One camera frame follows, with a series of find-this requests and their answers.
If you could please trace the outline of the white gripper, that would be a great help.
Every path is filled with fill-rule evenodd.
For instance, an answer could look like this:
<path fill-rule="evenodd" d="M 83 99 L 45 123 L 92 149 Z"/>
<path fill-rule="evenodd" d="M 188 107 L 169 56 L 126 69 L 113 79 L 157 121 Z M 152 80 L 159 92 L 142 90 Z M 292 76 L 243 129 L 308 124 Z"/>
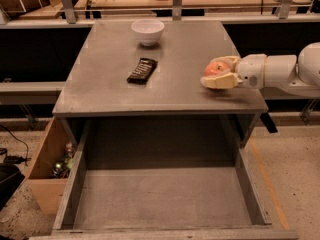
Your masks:
<path fill-rule="evenodd" d="M 263 87 L 263 71 L 267 56 L 251 54 L 240 59 L 239 56 L 222 56 L 212 62 L 223 62 L 231 72 L 202 77 L 201 84 L 209 89 L 232 89 L 239 84 L 243 88 L 261 89 Z"/>

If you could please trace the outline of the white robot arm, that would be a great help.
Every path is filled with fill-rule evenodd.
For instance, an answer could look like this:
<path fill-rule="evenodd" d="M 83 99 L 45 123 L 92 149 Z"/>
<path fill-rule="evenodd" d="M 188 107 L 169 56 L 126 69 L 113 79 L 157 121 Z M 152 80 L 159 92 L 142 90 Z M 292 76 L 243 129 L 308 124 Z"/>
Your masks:
<path fill-rule="evenodd" d="M 277 88 L 285 93 L 320 97 L 320 43 L 296 55 L 250 54 L 223 56 L 210 61 L 200 79 L 205 88 Z"/>

